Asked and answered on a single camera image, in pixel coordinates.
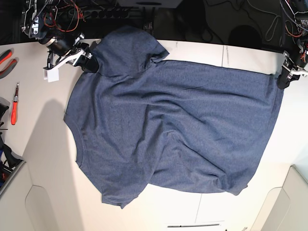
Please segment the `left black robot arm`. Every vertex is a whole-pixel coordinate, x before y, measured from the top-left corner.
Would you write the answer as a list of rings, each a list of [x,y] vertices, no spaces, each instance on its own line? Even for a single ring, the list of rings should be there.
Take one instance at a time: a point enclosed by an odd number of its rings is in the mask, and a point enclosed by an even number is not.
[[[306,0],[281,0],[282,42],[288,35],[294,40],[291,51],[284,51],[284,62],[277,80],[277,86],[283,90],[300,77],[308,76],[308,2]]]

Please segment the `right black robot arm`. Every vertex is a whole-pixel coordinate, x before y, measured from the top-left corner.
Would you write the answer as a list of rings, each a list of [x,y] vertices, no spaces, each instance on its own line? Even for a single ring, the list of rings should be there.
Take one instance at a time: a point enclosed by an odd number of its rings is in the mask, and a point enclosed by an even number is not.
[[[45,75],[58,73],[64,64],[79,66],[84,72],[96,73],[99,63],[90,50],[90,45],[82,42],[83,33],[74,35],[83,13],[75,0],[27,0],[28,7],[22,13],[22,32],[48,48]],[[56,21],[59,14],[73,9],[73,16],[67,28]]]

